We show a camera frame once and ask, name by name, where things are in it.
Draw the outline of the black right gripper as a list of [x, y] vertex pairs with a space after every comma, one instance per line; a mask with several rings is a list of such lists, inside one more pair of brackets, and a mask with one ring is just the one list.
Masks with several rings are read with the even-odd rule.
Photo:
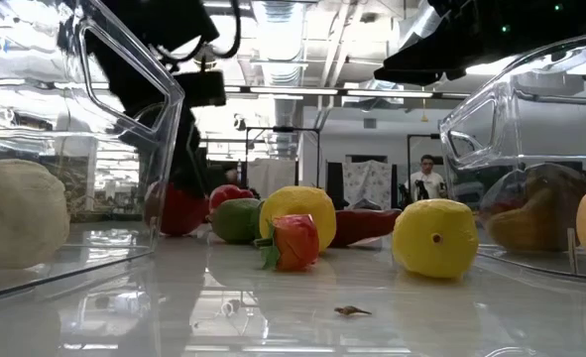
[[426, 0], [440, 17], [436, 30], [391, 55], [374, 71], [377, 80], [431, 85], [466, 75], [466, 67], [517, 56], [525, 51], [520, 28], [530, 0]]

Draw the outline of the yellow lemon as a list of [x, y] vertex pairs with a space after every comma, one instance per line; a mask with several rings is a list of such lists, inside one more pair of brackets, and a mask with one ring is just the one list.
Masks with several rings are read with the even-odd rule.
[[290, 214], [309, 214], [316, 226], [319, 252], [323, 253], [336, 234], [336, 212], [331, 198], [320, 188], [285, 186], [263, 201], [259, 230], [262, 238], [268, 234], [268, 222]]
[[394, 259], [407, 271], [429, 278], [460, 278], [472, 266], [479, 246], [472, 210], [450, 199], [412, 203], [393, 230]]

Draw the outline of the long ceiling light strip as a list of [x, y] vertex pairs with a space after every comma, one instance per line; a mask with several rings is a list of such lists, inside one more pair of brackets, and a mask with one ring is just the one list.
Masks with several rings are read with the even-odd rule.
[[227, 93], [286, 94], [286, 95], [338, 95], [338, 88], [287, 87], [287, 86], [233, 86], [224, 87]]
[[394, 90], [368, 90], [368, 89], [343, 89], [341, 96], [349, 97], [374, 97], [374, 98], [432, 98], [434, 93], [426, 91], [394, 91]]

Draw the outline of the white hanging cloth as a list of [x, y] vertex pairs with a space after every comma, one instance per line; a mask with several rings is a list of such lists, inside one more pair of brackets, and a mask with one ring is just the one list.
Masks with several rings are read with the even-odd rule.
[[277, 159], [256, 159], [248, 163], [248, 186], [262, 198], [278, 189], [295, 185], [296, 161]]

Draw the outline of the dark maroon oval produce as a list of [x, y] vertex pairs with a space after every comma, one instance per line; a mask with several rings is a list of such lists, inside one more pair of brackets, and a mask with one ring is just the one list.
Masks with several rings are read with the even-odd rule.
[[585, 193], [584, 175], [564, 165], [542, 163], [514, 170], [483, 196], [480, 223], [508, 251], [563, 252]]

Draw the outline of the floral patterned cloth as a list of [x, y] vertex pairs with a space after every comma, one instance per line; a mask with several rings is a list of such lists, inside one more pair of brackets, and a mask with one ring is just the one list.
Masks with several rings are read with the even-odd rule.
[[344, 199], [348, 208], [362, 200], [382, 210], [392, 207], [392, 166], [376, 161], [345, 163], [342, 166]]

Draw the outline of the dark red chili pepper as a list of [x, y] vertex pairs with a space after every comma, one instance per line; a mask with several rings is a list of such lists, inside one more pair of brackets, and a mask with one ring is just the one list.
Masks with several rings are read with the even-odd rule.
[[400, 209], [350, 209], [336, 212], [336, 234], [330, 248], [343, 248], [362, 240], [390, 234]]

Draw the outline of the red bell pepper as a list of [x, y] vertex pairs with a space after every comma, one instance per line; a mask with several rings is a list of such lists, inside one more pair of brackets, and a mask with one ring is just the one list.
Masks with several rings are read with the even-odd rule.
[[234, 184], [223, 184], [215, 188], [209, 195], [209, 210], [215, 210], [224, 201], [239, 198], [254, 198], [254, 194], [251, 190], [240, 188]]

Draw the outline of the yellow lemon front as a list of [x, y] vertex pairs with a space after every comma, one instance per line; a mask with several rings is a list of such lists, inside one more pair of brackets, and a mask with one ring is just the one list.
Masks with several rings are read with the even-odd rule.
[[450, 199], [412, 203], [393, 230], [394, 259], [407, 271], [429, 278], [460, 278], [472, 266], [479, 246], [472, 210]]

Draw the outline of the bright red chili pepper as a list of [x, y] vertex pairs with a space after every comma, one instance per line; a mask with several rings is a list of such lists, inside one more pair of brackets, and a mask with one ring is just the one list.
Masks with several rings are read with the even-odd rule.
[[160, 208], [160, 185], [153, 182], [146, 194], [144, 221], [151, 226], [152, 218], [160, 225], [160, 232], [169, 236], [188, 235], [198, 228], [209, 214], [208, 198], [196, 198], [190, 192], [174, 188], [169, 184], [164, 207]]

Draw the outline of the silver ventilation duct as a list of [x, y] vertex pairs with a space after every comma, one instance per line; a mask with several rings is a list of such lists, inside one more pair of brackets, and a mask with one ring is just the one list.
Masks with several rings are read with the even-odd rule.
[[304, 5], [252, 0], [266, 86], [300, 86]]

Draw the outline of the green lime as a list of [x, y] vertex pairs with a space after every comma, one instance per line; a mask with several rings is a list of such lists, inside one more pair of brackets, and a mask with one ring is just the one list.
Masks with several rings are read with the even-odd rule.
[[224, 242], [251, 244], [259, 236], [259, 215], [262, 201], [236, 198], [222, 202], [210, 215], [212, 231]]

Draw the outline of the black metal stand frame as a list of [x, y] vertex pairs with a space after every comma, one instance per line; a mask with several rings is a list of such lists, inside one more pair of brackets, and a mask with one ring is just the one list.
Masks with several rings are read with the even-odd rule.
[[302, 128], [302, 127], [294, 127], [294, 126], [273, 126], [273, 127], [259, 127], [259, 126], [248, 126], [245, 129], [245, 139], [244, 139], [244, 160], [242, 163], [242, 169], [244, 173], [242, 174], [241, 183], [244, 185], [248, 185], [248, 156], [249, 156], [249, 135], [252, 130], [259, 130], [260, 133], [257, 135], [259, 137], [265, 131], [271, 131], [274, 133], [294, 133], [294, 132], [312, 132], [316, 139], [316, 175], [315, 175], [315, 187], [320, 186], [320, 167], [321, 167], [321, 130], [317, 128]]
[[[435, 134], [435, 133], [431, 133], [431, 134], [407, 134], [407, 167], [408, 167], [408, 180], [407, 180], [407, 188], [408, 188], [408, 192], [409, 192], [409, 198], [414, 201], [413, 198], [413, 188], [412, 188], [412, 172], [411, 172], [411, 168], [412, 168], [412, 164], [411, 164], [411, 156], [412, 156], [412, 144], [411, 144], [411, 140], [413, 138], [417, 138], [417, 139], [428, 139], [429, 141], [433, 141], [435, 143], [439, 143], [440, 142], [440, 135], [439, 134]], [[432, 154], [425, 154], [425, 166], [426, 168], [432, 172], [433, 168], [436, 165], [441, 165], [442, 164], [442, 157], [441, 156], [434, 156]]]

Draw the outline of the red strawberry green leaves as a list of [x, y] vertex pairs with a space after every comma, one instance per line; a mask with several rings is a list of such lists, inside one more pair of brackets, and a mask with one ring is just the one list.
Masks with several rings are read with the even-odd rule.
[[266, 236], [254, 241], [264, 270], [304, 271], [318, 258], [317, 228], [309, 214], [290, 214], [267, 221]]

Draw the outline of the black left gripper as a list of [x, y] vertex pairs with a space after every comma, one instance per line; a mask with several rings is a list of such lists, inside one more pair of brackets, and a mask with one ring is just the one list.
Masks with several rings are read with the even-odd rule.
[[90, 100], [88, 57], [103, 70], [108, 88], [124, 105], [113, 132], [138, 148], [175, 144], [180, 113], [189, 109], [191, 86], [172, 51], [197, 39], [198, 46], [216, 40], [219, 32], [202, 0], [57, 0], [61, 7], [58, 47], [79, 60], [70, 72]]

